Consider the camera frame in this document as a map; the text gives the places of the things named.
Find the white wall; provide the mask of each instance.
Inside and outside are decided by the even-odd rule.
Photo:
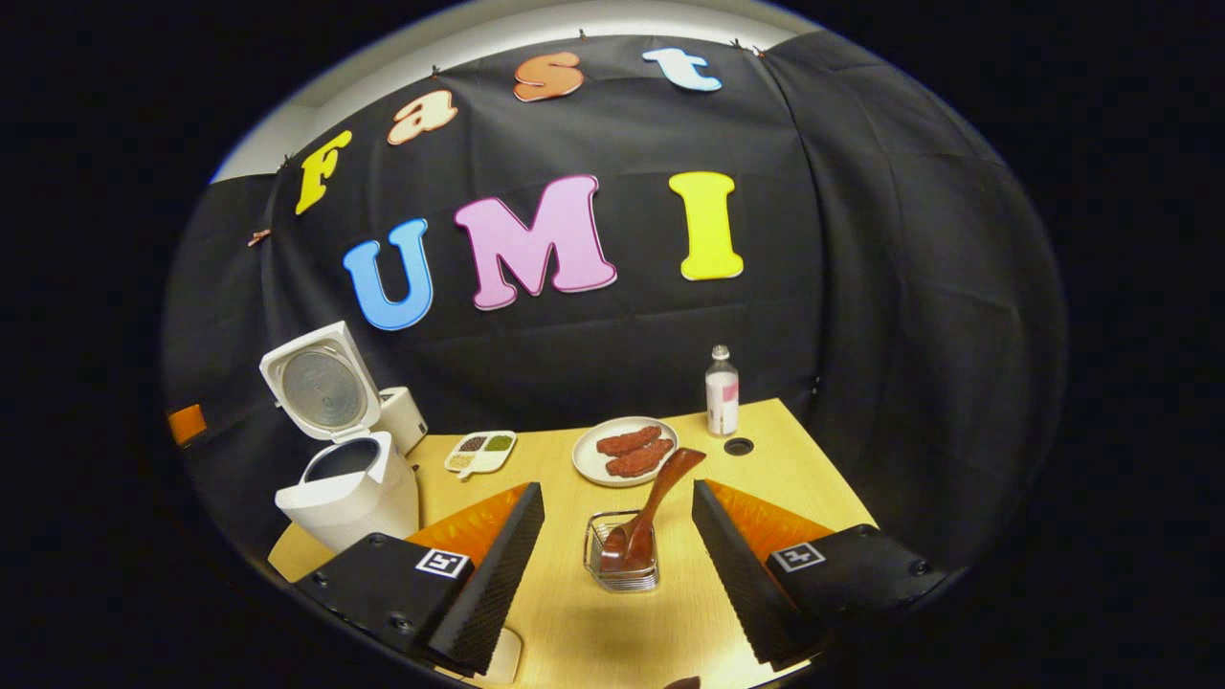
[[[747,0],[708,4],[737,9],[766,21],[691,4],[594,0],[516,12],[462,31],[445,32],[445,36],[435,38],[430,26],[426,25],[434,22],[435,28],[442,28],[447,20],[445,12],[420,22],[421,27],[409,27],[369,48],[368,53],[386,54],[399,42],[403,45],[401,50],[407,53],[401,53],[401,56],[374,67],[372,71],[370,65],[355,67],[364,71],[365,76],[355,80],[350,77],[349,86],[327,96],[327,99],[317,107],[301,104],[321,98],[317,88],[312,93],[310,86],[305,87],[246,136],[213,177],[213,181],[244,174],[276,172],[284,154],[295,153],[336,123],[379,98],[429,76],[431,65],[437,65],[445,71],[447,67],[521,45],[576,38],[579,28],[587,36],[679,36],[718,43],[730,43],[735,38],[742,45],[756,45],[762,50],[800,32],[821,29],[820,26],[795,15]],[[480,4],[469,4],[469,11],[472,6],[479,9]],[[419,37],[420,45],[413,43],[414,36]],[[361,63],[360,59],[350,61]],[[343,71],[344,65],[341,65],[316,82],[336,82]]]

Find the screw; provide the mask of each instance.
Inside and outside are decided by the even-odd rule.
[[[413,631],[413,623],[408,622],[408,618],[403,613],[391,613],[387,622],[396,628],[396,631],[401,634],[408,634]]]

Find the orange letter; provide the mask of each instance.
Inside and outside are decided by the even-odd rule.
[[[451,107],[450,91],[426,93],[396,113],[396,126],[387,132],[387,143],[399,146],[423,131],[434,131],[451,121],[458,112]]]
[[[303,161],[303,194],[298,197],[296,208],[299,216],[315,205],[315,201],[323,197],[327,188],[323,186],[322,180],[332,177],[332,173],[336,172],[336,161],[341,157],[336,150],[344,148],[352,140],[353,132],[344,130]]]
[[[578,91],[583,85],[583,72],[573,69],[577,64],[578,55],[573,53],[532,58],[514,70],[514,78],[521,82],[514,86],[514,97],[530,103]]]

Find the foam letter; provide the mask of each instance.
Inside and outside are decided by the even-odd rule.
[[[583,72],[575,69],[578,55],[554,53],[532,58],[514,70],[514,97],[524,103],[556,98],[578,91],[583,85]]]
[[[532,229],[497,199],[483,199],[456,211],[456,223],[468,229],[480,291],[473,304],[483,311],[514,302],[514,288],[502,278],[499,260],[533,297],[544,289],[549,254],[556,249],[559,292],[599,289],[616,281],[616,267],[604,260],[595,232],[592,196],[599,189],[592,175],[564,177],[540,195]]]
[[[382,280],[379,277],[377,242],[363,242],[344,255],[344,268],[353,276],[353,289],[358,293],[358,305],[370,321],[370,325],[382,330],[403,330],[425,318],[434,302],[434,284],[430,281],[430,266],[425,262],[425,246],[421,235],[425,234],[425,221],[408,221],[387,235],[387,242],[399,246],[399,256],[404,261],[404,275],[408,276],[408,297],[392,303],[383,293]]]
[[[387,132],[387,143],[399,146],[423,131],[434,131],[451,121],[459,110],[451,107],[451,92],[426,93],[396,113],[396,126]]]
[[[336,161],[341,157],[336,150],[344,148],[352,140],[353,132],[344,130],[303,161],[303,192],[298,197],[296,215],[303,215],[303,211],[323,197],[327,188],[323,186],[322,180],[332,177],[332,173],[336,172]]]
[[[706,66],[706,58],[690,55],[680,48],[660,48],[642,54],[646,60],[654,60],[664,70],[668,81],[691,91],[718,91],[723,82],[713,76],[697,74],[697,67]]]
[[[736,277],[745,261],[731,250],[728,224],[728,194],[736,183],[725,174],[688,172],[673,175],[668,186],[685,200],[688,223],[690,255],[681,261],[686,280]]]

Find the black fabric backdrop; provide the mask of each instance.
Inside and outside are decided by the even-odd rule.
[[[709,61],[723,88],[674,86],[644,50]],[[514,69],[571,50],[584,85],[521,103]],[[392,116],[447,88],[459,114],[388,146]],[[353,141],[327,192],[294,215],[301,159]],[[668,178],[722,172],[733,280],[680,275],[686,224]],[[279,173],[211,185],[168,288],[169,408],[209,428],[184,452],[201,497],[258,566],[287,520],[276,489],[317,444],[276,409],[257,371],[282,342],[345,320],[380,386],[408,385],[437,433],[532,430],[701,409],[709,348],[724,342],[741,401],[780,397],[882,528],[941,564],[967,564],[1011,516],[1045,456],[1067,369],[1066,314],[1045,230],[990,146],[937,98],[838,36],[764,58],[680,38],[612,37],[516,49],[421,80],[322,134]],[[457,208],[496,196],[530,224],[544,186],[600,181],[595,223],[614,284],[495,311]],[[383,245],[388,298],[407,292],[387,233],[425,218],[429,314],[382,331],[356,304],[344,254]],[[556,268],[552,261],[549,275]]]

